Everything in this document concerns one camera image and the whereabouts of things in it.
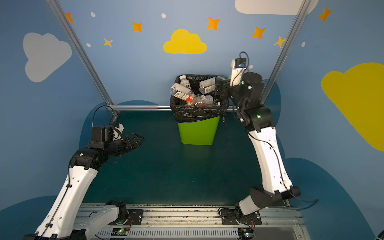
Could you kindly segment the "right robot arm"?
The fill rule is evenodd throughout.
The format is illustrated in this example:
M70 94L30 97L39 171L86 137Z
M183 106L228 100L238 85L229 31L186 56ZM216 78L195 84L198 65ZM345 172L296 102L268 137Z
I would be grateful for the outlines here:
M273 114L261 102L262 77L257 73L233 71L225 87L255 148L262 174L262 187L252 188L250 194L236 204L237 217L299 197L301 190L293 185L283 164Z

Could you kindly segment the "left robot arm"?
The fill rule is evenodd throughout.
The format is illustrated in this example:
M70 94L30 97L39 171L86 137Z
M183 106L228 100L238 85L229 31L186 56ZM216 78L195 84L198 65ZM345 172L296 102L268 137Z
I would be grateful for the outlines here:
M144 137L123 136L122 124L92 127L92 138L72 156L64 185L47 217L25 240L89 240L108 224L132 225L125 202L109 201L102 210L75 224L81 203L94 178L109 158L121 157L139 148Z

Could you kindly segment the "orange juice bottle back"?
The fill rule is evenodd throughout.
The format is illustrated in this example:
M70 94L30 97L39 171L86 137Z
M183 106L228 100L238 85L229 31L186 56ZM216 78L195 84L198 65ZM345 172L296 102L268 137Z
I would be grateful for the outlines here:
M192 89L191 88L191 84L190 84L190 81L187 79L187 76L186 75L182 75L179 77L180 79L180 84L185 87L185 88L188 88L188 89Z

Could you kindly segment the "aluminium left frame post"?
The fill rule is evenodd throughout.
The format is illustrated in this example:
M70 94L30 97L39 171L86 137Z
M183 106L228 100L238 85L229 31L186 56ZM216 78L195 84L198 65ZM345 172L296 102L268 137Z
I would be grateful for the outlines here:
M51 8L61 27L63 28L65 34L69 38L72 46L74 47L76 53L78 54L80 60L82 61L85 69L89 73L91 79L93 80L104 101L108 105L114 105L112 98L110 97L105 85L103 84L96 69L94 68L90 58L86 54L86 51L83 45L81 44L78 36L76 35L75 30L71 26L71 22L68 20L61 4L59 3L59 1L56 0L47 0L46 2Z

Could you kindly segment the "white bottle pink label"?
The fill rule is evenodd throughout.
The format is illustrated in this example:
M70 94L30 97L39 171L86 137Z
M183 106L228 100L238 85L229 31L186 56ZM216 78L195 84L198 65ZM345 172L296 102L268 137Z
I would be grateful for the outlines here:
M194 92L179 83L174 83L170 89L171 96L189 103L195 98Z

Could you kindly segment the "aluminium right frame post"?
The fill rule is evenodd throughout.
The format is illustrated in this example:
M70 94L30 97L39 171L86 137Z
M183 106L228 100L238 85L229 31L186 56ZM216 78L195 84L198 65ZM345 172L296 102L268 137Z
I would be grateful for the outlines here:
M308 15L308 10L310 8L310 5L313 1L311 0L305 0L302 2L301 6L299 7L299 11L294 19L294 22L290 28L290 31L288 33L288 36L286 38L286 41L284 42L284 46L282 47L282 50L279 54L279 57L276 61L276 64L273 68L273 71L269 77L269 80L262 92L262 100L261 103L264 104L268 98L268 95L270 94L272 87L274 83L277 80L277 77L289 55L289 52L301 30L301 27L303 23L305 22L305 19Z

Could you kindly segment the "aluminium back frame rail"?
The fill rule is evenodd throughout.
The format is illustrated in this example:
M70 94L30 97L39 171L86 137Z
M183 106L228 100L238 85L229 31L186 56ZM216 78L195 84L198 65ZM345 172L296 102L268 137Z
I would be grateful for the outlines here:
M220 109L223 106L208 106L208 107L185 107L188 110L191 109ZM171 106L158 106L158 105L150 105L150 106L141 106L141 105L107 105L105 108L107 108L109 111L146 111L146 112L153 112L153 111L160 111L160 112L166 112L171 111L173 108ZM226 109L227 112L234 112L239 111L241 108L236 106L229 105Z

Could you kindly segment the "clear bottle colourful label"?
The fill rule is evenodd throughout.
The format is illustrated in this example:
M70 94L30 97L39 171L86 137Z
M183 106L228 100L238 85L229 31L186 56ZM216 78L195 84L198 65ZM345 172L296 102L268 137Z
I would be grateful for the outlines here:
M199 82L199 91L202 95L212 93L216 90L216 82L225 80L221 76L213 77L204 81Z

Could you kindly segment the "aluminium frame post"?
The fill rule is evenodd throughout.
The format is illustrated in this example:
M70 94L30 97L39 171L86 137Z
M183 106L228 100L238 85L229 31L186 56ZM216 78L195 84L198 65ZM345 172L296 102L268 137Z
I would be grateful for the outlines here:
M310 5L313 1L311 0L305 0L302 2L301 6L299 7L299 11L294 19L294 22L290 28L290 31L288 33L288 36L286 38L286 41L284 42L284 46L282 47L282 50L279 54L279 57L276 61L276 64L273 68L273 71L269 77L269 80L262 92L262 100L261 103L264 104L268 98L268 95L270 94L272 87L274 83L277 80L277 77L289 55L289 52L301 30L301 27L303 23L305 22L305 19L308 15L308 10L310 8Z
M78 54L80 60L82 61L85 69L89 73L91 79L93 80L104 101L108 105L114 105L112 98L110 97L105 85L103 84L96 69L94 68L90 58L86 54L86 51L83 45L81 44L78 36L76 35L75 30L71 26L71 22L68 20L61 4L59 3L59 1L56 0L47 0L46 2L51 8L61 27L63 28L65 34L69 38L72 46L74 47L76 53Z

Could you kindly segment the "green plastic bin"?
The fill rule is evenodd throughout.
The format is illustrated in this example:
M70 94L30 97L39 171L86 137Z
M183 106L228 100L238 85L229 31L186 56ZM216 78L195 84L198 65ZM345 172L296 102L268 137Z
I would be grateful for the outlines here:
M214 142L220 117L194 123L178 123L181 142L185 145L211 146Z

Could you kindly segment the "black bin liner bag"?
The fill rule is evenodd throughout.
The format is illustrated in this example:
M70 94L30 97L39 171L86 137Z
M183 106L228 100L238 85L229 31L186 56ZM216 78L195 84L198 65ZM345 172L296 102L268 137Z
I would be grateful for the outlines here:
M224 117L226 115L226 109L229 106L229 101L221 101L214 93L210 93L218 103L220 103L220 109L186 109L186 102L171 96L170 106L173 108L173 115L178 123L194 123L203 121L215 117Z

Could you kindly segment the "white bottle red logo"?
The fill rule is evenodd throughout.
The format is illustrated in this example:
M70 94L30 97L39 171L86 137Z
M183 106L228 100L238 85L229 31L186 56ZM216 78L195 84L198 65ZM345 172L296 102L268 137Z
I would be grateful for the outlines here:
M191 101L187 102L187 107L211 107L215 106L213 96L210 95L198 95L195 96Z

